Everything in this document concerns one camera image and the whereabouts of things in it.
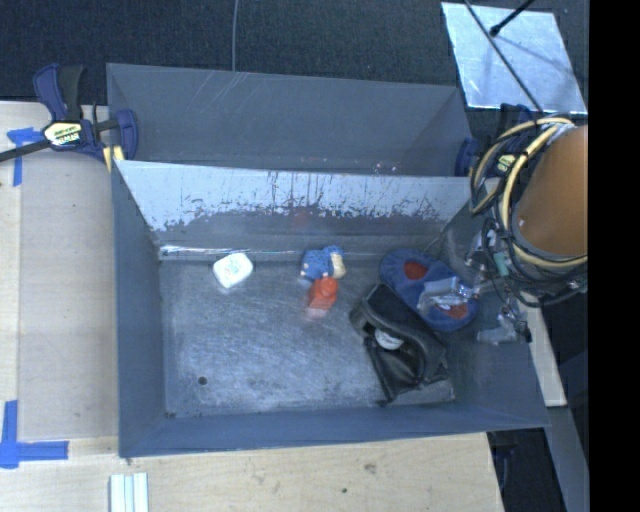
metal stand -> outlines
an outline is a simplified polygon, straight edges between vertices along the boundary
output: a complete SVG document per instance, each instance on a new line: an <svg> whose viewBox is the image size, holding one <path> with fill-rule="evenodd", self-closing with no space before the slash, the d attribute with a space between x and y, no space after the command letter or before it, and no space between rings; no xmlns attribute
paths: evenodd
<svg viewBox="0 0 640 512"><path fill-rule="evenodd" d="M498 35L498 33L503 29L503 27L507 23L509 23L516 16L518 16L522 11L524 11L527 7L529 7L533 2L535 2L535 0L527 0L520 7L518 7L515 11L513 11L511 14L509 14L509 16L507 16L505 19L503 19L500 23L498 23L498 24L494 25L493 27L491 27L491 30L489 30L489 34L491 34L492 37L496 37Z"/></svg>

black bag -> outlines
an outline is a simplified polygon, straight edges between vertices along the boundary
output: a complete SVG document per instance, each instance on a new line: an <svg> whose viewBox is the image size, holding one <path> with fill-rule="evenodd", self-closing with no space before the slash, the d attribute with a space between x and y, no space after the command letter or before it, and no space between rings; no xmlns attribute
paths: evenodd
<svg viewBox="0 0 640 512"><path fill-rule="evenodd" d="M385 394L386 405L402 393L421 390L420 403L450 401L453 388L443 394L449 380L446 348L437 334L386 284L378 284L354 308L349 319L364 338L371 362ZM385 341L402 343L389 347ZM428 393L428 386L441 383Z"/></svg>

white sponge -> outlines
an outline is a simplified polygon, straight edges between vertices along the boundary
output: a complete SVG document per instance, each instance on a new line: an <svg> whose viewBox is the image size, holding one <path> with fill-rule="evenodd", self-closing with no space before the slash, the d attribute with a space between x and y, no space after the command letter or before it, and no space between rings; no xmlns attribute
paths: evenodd
<svg viewBox="0 0 640 512"><path fill-rule="evenodd" d="M243 252L234 252L213 264L213 274L225 288L244 281L253 272L253 263Z"/></svg>

orange bottle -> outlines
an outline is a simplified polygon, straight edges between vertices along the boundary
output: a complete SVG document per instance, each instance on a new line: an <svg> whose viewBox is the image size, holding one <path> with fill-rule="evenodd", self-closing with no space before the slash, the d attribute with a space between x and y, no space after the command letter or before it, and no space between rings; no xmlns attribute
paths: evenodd
<svg viewBox="0 0 640 512"><path fill-rule="evenodd" d="M329 309L338 298L338 281L333 277L316 279L309 289L309 307Z"/></svg>

black floor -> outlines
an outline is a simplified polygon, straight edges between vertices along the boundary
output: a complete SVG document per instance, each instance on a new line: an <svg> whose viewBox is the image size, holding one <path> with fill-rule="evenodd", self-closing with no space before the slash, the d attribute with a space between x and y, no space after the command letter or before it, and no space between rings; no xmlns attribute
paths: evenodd
<svg viewBox="0 0 640 512"><path fill-rule="evenodd" d="M79 89L83 104L107 103L107 62L458 85L440 3L0 0L0 99L35 101L33 74L52 62L86 66ZM530 9L554 13L588 106L589 0L538 0ZM496 112L467 115L476 138L496 135ZM575 362L587 348L587 296L543 312L562 372L564 363ZM588 393L578 391L568 394L588 460ZM563 511L543 432L518 431L511 441L507 512Z"/></svg>

